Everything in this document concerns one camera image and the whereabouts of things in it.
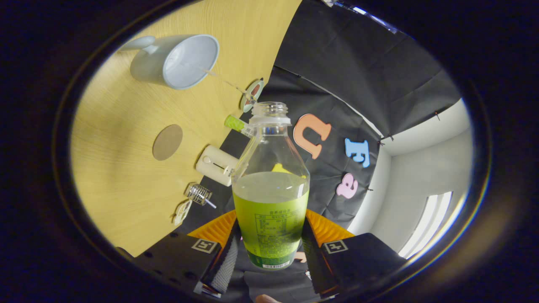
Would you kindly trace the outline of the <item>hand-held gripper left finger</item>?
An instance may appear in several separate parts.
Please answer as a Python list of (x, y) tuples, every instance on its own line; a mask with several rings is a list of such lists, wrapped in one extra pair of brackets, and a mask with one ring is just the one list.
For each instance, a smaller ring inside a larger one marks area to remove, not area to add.
[(219, 297), (228, 288), (240, 245), (235, 211), (189, 234), (171, 232), (135, 257), (135, 264), (187, 295)]

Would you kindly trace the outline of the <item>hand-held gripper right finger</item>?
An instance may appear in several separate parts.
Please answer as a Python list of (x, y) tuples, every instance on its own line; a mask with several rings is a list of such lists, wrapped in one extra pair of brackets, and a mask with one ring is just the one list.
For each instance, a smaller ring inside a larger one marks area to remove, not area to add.
[(321, 297), (364, 291), (407, 261), (373, 234), (354, 235), (311, 210), (302, 241), (314, 291)]

